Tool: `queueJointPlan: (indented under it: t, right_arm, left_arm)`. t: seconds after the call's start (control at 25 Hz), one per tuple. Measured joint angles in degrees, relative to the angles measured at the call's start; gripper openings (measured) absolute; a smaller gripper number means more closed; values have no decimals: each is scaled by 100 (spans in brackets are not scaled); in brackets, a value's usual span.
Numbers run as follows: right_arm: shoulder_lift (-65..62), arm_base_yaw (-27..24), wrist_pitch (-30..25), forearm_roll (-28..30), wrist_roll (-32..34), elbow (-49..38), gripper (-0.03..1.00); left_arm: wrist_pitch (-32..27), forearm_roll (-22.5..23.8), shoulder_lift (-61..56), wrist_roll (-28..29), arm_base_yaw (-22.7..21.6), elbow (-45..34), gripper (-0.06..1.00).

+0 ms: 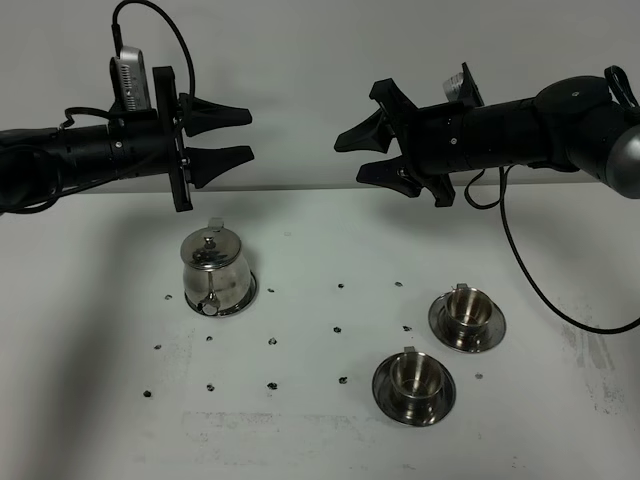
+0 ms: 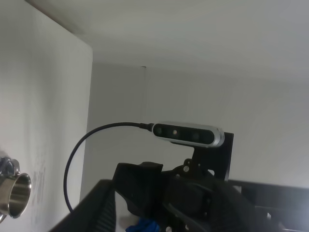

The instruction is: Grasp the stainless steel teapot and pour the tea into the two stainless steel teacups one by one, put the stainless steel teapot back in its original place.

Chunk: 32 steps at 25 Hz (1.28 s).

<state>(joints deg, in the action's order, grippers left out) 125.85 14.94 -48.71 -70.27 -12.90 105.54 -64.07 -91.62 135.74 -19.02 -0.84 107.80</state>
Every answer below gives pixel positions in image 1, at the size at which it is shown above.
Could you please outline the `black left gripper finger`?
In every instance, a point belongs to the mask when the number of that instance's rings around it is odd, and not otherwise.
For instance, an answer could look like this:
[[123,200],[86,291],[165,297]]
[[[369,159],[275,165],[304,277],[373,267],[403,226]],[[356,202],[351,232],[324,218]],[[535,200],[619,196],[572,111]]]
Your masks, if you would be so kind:
[[189,182],[202,189],[211,181],[229,170],[253,160],[253,151],[249,146],[236,146],[220,149],[186,149],[189,160]]
[[185,134],[192,138],[213,130],[245,126],[251,123],[251,113],[245,108],[220,105],[195,97],[193,100],[185,93],[179,95],[183,111],[190,108],[191,116],[185,122]]

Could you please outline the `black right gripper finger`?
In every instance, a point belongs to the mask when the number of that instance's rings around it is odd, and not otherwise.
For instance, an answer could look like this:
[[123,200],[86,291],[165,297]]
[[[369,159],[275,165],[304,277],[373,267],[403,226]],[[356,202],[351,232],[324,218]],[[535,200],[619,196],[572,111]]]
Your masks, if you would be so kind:
[[334,144],[338,153],[372,151],[387,153],[395,134],[382,109],[355,127],[341,133]]
[[411,162],[404,155],[362,165],[356,181],[389,189],[406,197],[419,197],[423,190],[421,182],[413,176]]

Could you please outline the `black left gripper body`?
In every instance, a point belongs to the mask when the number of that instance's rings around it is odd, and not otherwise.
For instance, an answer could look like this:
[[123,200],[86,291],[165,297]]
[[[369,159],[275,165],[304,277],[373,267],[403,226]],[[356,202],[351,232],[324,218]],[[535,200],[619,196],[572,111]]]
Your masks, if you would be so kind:
[[128,112],[118,94],[109,113],[109,138],[114,173],[119,179],[133,179],[166,174],[169,178],[175,210],[193,209],[183,164],[185,149],[178,123],[182,110],[170,67],[152,69],[156,107]]

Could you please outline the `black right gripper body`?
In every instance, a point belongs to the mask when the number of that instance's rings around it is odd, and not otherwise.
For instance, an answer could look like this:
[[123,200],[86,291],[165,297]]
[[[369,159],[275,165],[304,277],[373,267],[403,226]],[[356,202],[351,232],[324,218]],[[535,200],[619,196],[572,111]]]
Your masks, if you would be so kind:
[[413,176],[435,199],[437,207],[450,207],[455,191],[449,174],[462,151],[462,123],[465,114],[484,105],[479,89],[466,63],[458,101],[418,107],[391,79],[374,83],[370,98],[382,109],[395,134],[394,140],[412,165]]

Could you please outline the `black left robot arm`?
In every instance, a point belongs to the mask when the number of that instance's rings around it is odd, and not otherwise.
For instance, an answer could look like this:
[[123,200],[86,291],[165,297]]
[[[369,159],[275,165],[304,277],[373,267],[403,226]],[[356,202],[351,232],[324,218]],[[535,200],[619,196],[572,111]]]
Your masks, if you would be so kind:
[[34,214],[59,199],[116,180],[167,175],[174,208],[192,208],[190,190],[254,158],[248,146],[200,149],[185,138],[251,123],[249,110],[176,90],[174,71],[152,71],[156,105],[127,112],[73,107],[60,127],[1,134],[1,210]]

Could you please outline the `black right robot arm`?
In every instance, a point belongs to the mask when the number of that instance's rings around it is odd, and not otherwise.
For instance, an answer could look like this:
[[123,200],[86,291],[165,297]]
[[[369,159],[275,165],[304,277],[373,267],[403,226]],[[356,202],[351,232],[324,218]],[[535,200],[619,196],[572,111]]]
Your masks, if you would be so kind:
[[446,102],[416,106],[391,79],[374,83],[377,111],[341,133],[340,153],[400,156],[360,167],[356,179],[415,198],[431,192],[438,207],[455,199],[453,173],[523,165],[557,172],[583,171],[621,196],[639,196],[639,103],[625,72],[578,76],[536,96],[487,106],[469,68],[443,84]]

